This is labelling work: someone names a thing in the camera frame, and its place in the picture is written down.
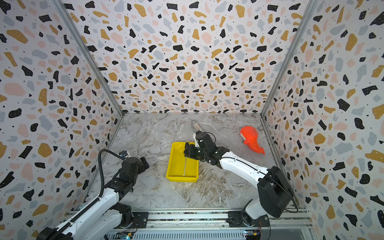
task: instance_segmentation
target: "metal corner post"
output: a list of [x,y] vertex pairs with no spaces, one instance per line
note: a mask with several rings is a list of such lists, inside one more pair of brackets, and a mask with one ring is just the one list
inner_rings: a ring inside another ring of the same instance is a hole
[[273,86],[272,86],[270,93],[268,94],[267,100],[265,101],[263,110],[261,112],[262,117],[265,116],[267,109],[268,109],[268,106],[272,102],[273,96],[275,95],[280,83],[283,80],[283,76],[284,76],[286,70],[288,69],[289,63],[291,62],[291,59],[293,58],[293,55],[297,49],[297,46],[300,43],[300,40],[301,40],[301,38],[302,38],[306,28],[307,28],[309,20],[311,19],[312,14],[313,14],[318,2],[319,2],[319,0],[310,0],[308,5],[307,5],[307,8],[304,11],[303,19],[300,22],[300,25],[297,29],[297,33],[296,33],[296,35],[292,41],[292,44],[290,45],[290,47],[288,49],[288,52],[287,52],[286,57],[284,59],[283,65],[281,66],[281,69],[280,69],[279,73],[277,74],[276,80],[273,83]]
[[118,112],[120,118],[124,115],[122,110],[119,107],[119,104],[116,101],[116,98],[112,94],[112,91],[110,90],[108,84],[104,81],[104,77],[101,74],[99,68],[96,65],[96,62],[93,60],[91,54],[88,51],[87,46],[83,42],[80,33],[77,31],[77,28],[75,24],[73,23],[69,13],[64,7],[64,4],[62,0],[51,0],[54,8],[56,9],[57,13],[63,20],[67,30],[70,32],[71,36],[73,37],[73,40],[75,41],[76,45],[79,47],[81,53],[83,54],[83,57],[85,58],[86,62],[88,63],[89,67],[93,71],[93,73],[96,75],[96,78],[99,79],[99,83],[101,87],[103,88],[105,94],[109,98],[112,106],[115,108],[116,112]]

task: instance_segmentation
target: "yellow plastic bin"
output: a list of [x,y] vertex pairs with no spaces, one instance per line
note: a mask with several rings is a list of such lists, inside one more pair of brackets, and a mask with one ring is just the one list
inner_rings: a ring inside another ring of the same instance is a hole
[[185,142],[172,143],[167,170],[167,178],[171,182],[197,182],[199,178],[199,161],[187,157],[185,162],[184,150]]

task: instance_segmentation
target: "marble tabletop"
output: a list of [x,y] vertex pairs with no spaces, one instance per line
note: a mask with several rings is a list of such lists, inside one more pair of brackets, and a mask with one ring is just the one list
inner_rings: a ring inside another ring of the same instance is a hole
[[[204,131],[216,137],[216,145],[230,149],[236,155],[259,166],[275,166],[269,144],[258,114],[161,114],[139,113],[124,116],[111,151],[127,150],[134,154],[134,133],[139,146],[137,157],[145,157],[150,165],[139,174],[133,193],[128,193],[120,202],[132,208],[242,208],[249,200],[257,199],[258,192],[240,176],[212,166],[199,163],[199,179],[196,183],[170,182],[166,178],[171,145],[173,142],[193,141],[196,120]],[[251,151],[240,136],[245,126],[258,130],[258,142],[265,155]],[[107,183],[121,167],[121,160],[108,155],[104,164],[104,179]],[[100,191],[100,179],[96,178],[87,199]]]

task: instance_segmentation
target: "terrazzo patterned wall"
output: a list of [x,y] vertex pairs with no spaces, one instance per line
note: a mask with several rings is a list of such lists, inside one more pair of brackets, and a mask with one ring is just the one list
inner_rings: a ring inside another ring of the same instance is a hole
[[319,1],[265,116],[319,239],[384,239],[383,23],[383,1]]
[[260,112],[303,0],[66,0],[124,112]]
[[50,2],[0,8],[0,239],[34,239],[82,203],[119,117]]

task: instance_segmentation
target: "black mounting plate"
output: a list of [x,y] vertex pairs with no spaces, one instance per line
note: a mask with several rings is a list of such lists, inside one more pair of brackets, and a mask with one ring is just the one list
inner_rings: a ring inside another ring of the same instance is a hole
[[133,226],[131,229],[135,228],[146,228],[148,222],[148,212],[132,212],[133,218],[137,219],[133,220]]
[[[269,227],[269,219],[265,220],[265,216],[261,216],[258,219],[262,223],[262,227]],[[228,212],[228,219],[227,223],[229,223],[229,227],[248,227],[243,223],[243,220],[241,219],[241,212],[240,211],[229,211]]]

